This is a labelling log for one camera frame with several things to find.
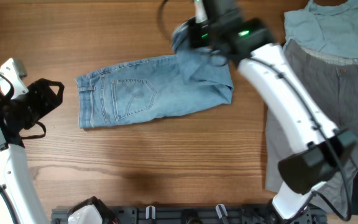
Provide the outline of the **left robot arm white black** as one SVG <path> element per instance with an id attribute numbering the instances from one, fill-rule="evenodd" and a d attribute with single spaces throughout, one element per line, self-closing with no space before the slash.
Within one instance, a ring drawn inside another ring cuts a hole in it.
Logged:
<path id="1" fill-rule="evenodd" d="M 41 78 L 29 86 L 14 83 L 0 90 L 0 223 L 49 223 L 30 176 L 23 129 L 61 105 L 64 85 Z"/>

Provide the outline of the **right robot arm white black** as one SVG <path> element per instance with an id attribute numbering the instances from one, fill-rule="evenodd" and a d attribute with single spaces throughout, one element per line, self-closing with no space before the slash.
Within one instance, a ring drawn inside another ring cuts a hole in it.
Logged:
<path id="1" fill-rule="evenodd" d="M 211 46 L 232 61 L 278 119 L 290 155 L 278 163 L 283 180 L 270 203 L 267 223 L 290 223 L 344 167 L 355 135 L 337 126 L 318 108 L 288 64 L 283 50 L 259 19 L 230 22 L 192 17 L 190 45 Z"/>

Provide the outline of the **light blue denim jeans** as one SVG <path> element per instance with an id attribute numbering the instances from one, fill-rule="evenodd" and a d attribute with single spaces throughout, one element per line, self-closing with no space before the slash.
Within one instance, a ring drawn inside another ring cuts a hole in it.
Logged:
<path id="1" fill-rule="evenodd" d="M 172 35 L 172 55 L 101 68 L 75 79 L 81 129 L 183 116 L 232 101 L 228 64 L 207 48 L 190 48 L 189 25 Z"/>

